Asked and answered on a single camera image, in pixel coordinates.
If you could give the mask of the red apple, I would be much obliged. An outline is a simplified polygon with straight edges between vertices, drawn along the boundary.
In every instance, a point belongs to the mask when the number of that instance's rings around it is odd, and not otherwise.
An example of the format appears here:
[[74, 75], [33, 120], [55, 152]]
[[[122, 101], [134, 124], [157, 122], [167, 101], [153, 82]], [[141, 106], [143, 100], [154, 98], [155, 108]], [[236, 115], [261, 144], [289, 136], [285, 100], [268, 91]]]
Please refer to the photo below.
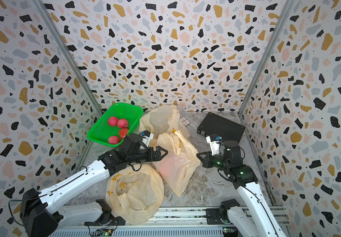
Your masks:
[[126, 120], [126, 119], [124, 119], [124, 118], [121, 118], [121, 119], [119, 119], [118, 121], [117, 121], [117, 126], [119, 127], [119, 128], [128, 128], [129, 127], [129, 122]]
[[119, 119], [117, 117], [110, 117], [108, 119], [108, 125], [111, 127], [116, 127]]
[[128, 128], [122, 128], [119, 131], [119, 136], [121, 139], [124, 139], [125, 136], [127, 136], [127, 134], [129, 133], [129, 129]]
[[108, 143], [112, 144], [112, 145], [116, 145], [116, 144], [120, 143], [120, 141], [121, 141], [121, 138], [118, 136], [110, 136], [108, 138]]

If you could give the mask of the beige plastic bag with apples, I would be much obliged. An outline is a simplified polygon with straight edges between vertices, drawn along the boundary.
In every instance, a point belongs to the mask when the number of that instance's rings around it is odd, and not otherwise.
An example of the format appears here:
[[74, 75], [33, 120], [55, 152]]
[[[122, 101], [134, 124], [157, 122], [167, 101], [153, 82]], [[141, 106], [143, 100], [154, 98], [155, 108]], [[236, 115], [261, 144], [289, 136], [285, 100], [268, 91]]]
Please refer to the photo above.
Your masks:
[[163, 179], [150, 165], [134, 165], [113, 175], [108, 183], [105, 200], [112, 215], [122, 217], [131, 225], [150, 219], [164, 199]]

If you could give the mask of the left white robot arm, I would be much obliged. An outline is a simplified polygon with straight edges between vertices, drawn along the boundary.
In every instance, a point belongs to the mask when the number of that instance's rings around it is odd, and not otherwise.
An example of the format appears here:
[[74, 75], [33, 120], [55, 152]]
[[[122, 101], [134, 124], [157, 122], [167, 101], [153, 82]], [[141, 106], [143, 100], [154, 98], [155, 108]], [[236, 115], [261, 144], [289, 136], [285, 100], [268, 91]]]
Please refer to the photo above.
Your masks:
[[65, 207], [72, 198], [127, 166], [161, 161], [168, 151], [150, 147], [149, 131], [128, 134], [122, 143], [100, 155], [94, 162], [68, 179], [49, 188], [30, 189], [22, 197], [20, 219], [29, 237], [48, 237], [57, 229], [80, 223], [105, 225], [112, 222], [111, 208], [98, 199], [90, 204]]

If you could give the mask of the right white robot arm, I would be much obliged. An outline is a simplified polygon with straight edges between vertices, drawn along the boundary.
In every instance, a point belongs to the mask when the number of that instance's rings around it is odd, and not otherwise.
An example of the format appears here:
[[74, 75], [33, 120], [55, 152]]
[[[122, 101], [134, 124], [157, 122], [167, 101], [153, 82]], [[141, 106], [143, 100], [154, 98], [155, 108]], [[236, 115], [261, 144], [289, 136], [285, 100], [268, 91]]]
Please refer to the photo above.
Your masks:
[[243, 163], [244, 150], [236, 141], [222, 141], [220, 136], [206, 138], [209, 152], [198, 153], [204, 168], [216, 168], [219, 175], [233, 184], [252, 216], [248, 218], [236, 199], [221, 202], [219, 217], [234, 224], [243, 237], [285, 237], [261, 191], [253, 169]]

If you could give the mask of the black flat box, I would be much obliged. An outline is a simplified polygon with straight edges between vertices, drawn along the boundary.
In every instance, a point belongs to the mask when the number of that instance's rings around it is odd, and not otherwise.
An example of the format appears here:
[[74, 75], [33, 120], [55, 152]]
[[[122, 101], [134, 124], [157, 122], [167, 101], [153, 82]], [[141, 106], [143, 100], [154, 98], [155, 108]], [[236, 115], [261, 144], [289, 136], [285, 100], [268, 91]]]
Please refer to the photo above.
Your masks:
[[222, 137], [223, 141], [237, 143], [240, 142], [244, 131], [245, 126], [211, 112], [208, 112], [197, 128], [197, 133], [204, 137], [216, 134]]

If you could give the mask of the small card box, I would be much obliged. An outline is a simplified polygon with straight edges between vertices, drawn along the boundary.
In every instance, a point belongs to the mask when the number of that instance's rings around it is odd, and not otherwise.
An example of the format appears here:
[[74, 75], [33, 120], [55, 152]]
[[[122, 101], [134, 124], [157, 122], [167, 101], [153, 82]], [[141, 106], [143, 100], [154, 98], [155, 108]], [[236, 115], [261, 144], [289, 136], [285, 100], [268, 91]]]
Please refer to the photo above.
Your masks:
[[181, 121], [181, 123], [182, 123], [183, 125], [185, 125], [185, 126], [187, 126], [187, 125], [190, 124], [190, 122], [189, 122], [185, 117], [182, 117], [182, 118], [180, 119], [180, 121]]

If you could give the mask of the green plastic mesh basket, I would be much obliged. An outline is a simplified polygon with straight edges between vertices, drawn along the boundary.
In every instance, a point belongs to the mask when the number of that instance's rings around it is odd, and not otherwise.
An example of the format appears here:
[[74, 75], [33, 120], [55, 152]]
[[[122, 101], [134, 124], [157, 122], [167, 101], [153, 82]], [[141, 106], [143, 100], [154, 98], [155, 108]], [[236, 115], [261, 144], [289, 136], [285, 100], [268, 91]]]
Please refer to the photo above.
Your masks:
[[131, 104], [112, 105], [88, 132], [88, 139], [109, 147], [117, 147], [123, 137], [134, 132], [143, 110]]

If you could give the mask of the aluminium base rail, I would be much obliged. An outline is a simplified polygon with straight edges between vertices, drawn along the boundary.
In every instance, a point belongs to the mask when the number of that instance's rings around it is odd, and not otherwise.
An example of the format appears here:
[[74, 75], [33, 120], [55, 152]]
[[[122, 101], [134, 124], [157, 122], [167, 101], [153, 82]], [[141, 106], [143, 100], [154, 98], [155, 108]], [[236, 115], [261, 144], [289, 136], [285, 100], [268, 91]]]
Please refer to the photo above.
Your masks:
[[217, 207], [161, 207], [144, 224], [102, 227], [82, 224], [55, 231], [52, 237], [243, 237], [234, 224], [218, 220]]

